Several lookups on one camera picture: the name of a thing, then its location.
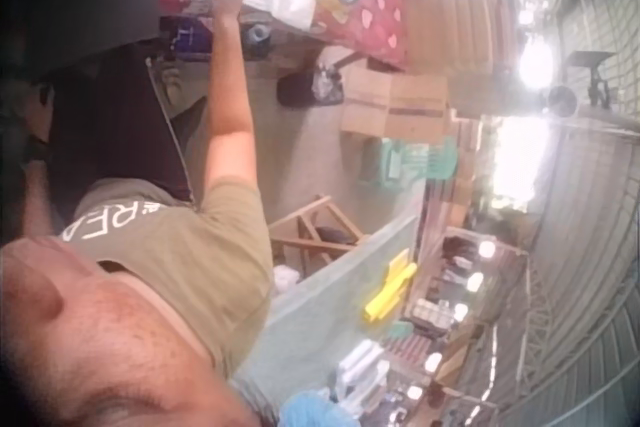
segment gray surface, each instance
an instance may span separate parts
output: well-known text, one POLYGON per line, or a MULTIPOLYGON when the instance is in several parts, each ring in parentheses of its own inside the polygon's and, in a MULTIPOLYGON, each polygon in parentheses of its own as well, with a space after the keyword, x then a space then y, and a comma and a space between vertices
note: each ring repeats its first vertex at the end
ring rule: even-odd
POLYGON ((398 219, 274 300, 267 327, 235 380, 280 405, 328 385, 338 361, 364 338, 379 339, 390 319, 367 324, 364 306, 379 292, 389 262, 413 245, 416 218, 398 219))

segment ceiling light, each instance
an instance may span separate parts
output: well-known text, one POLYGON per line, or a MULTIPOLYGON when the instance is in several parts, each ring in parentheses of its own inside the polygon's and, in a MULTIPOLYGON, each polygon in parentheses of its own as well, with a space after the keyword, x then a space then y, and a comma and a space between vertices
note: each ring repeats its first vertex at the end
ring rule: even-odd
POLYGON ((478 247, 478 254, 485 259, 491 259, 496 253, 496 244, 490 240, 483 240, 478 247))
POLYGON ((424 363, 424 370, 433 374, 438 368, 438 365, 440 365, 441 360, 442 354, 440 352, 434 352, 427 357, 427 361, 424 363))
POLYGON ((476 272, 469 277, 467 280, 467 290, 469 292, 477 292, 480 289, 480 285, 482 285, 482 281, 484 280, 484 275, 481 272, 476 272))
POLYGON ((453 308, 453 318, 458 322, 462 322, 469 312, 469 307, 466 304, 456 304, 453 308))
POLYGON ((407 390, 407 397, 411 400, 420 400, 420 397, 422 397, 422 388, 417 385, 412 385, 407 390))

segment person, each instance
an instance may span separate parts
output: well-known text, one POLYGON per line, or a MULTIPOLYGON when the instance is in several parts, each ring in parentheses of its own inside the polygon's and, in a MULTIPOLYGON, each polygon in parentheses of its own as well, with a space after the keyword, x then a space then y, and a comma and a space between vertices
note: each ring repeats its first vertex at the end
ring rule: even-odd
MULTIPOLYGON (((161 156, 152 122, 134 118, 146 107, 135 104, 143 94, 128 76, 115 88, 105 84, 111 88, 95 99, 96 110, 112 104, 98 117, 107 133, 92 131, 98 173, 119 178, 84 193, 58 237, 48 219, 47 163, 37 157, 25 167, 25 236, 1 253, 3 357, 48 424, 261 423, 226 382, 264 326, 272 285, 238 24, 242 1, 213 0, 210 138, 199 208, 169 195, 166 170, 175 159, 161 156), (125 98, 132 92, 133 104, 125 98), (146 127, 136 144, 127 144, 131 126, 146 127), (136 168, 138 178, 123 178, 136 168)), ((101 69, 108 75, 99 73, 96 82, 130 52, 107 56, 101 69)), ((55 114, 78 93, 61 88, 54 95, 55 114)), ((31 110, 31 134, 53 144, 55 115, 52 121, 48 109, 31 110)), ((76 155, 85 150, 75 146, 76 155)), ((188 200, 183 187, 176 189, 188 200)))

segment floor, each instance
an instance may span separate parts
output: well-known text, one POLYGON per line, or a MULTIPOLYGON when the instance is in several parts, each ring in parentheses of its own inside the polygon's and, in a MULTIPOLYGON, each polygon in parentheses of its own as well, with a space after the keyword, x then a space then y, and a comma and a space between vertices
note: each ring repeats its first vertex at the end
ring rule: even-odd
MULTIPOLYGON (((338 49, 329 48, 323 56, 340 58, 343 54, 338 49)), ((180 64, 179 68, 182 103, 191 105, 206 95, 208 64, 180 64)), ((340 106, 285 109, 276 100, 277 67, 267 62, 247 63, 246 70, 256 129, 258 184, 267 222, 284 217, 320 193, 331 195, 365 233, 375 232, 395 217, 420 214, 422 182, 410 191, 390 192, 359 180, 365 139, 340 132, 340 106)), ((196 198, 202 196, 204 120, 186 153, 196 198)), ((297 253, 287 251, 287 263, 297 264, 291 257, 297 258, 297 253)))

